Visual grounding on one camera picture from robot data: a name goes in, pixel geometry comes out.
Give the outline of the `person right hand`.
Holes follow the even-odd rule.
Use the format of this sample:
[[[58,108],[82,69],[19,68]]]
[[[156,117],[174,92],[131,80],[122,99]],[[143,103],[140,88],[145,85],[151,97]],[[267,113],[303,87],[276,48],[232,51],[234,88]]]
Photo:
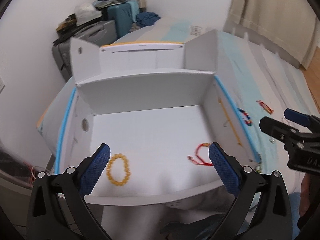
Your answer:
[[[304,216],[313,198],[319,191],[319,177],[308,173],[304,175],[301,183],[299,215]]]

